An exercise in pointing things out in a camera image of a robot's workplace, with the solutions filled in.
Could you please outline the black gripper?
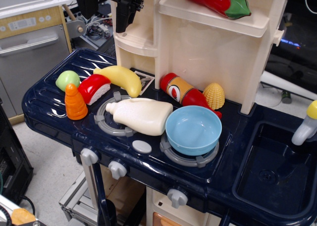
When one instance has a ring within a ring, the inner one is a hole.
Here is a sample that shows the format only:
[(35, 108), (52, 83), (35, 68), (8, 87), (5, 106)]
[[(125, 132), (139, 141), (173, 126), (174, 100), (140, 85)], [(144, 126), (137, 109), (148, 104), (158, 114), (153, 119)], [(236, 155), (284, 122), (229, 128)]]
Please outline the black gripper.
[[(133, 23), (136, 11), (144, 6), (143, 0), (111, 0), (117, 2), (116, 33), (123, 33)], [(82, 15), (89, 19), (98, 11), (98, 0), (77, 0)]]

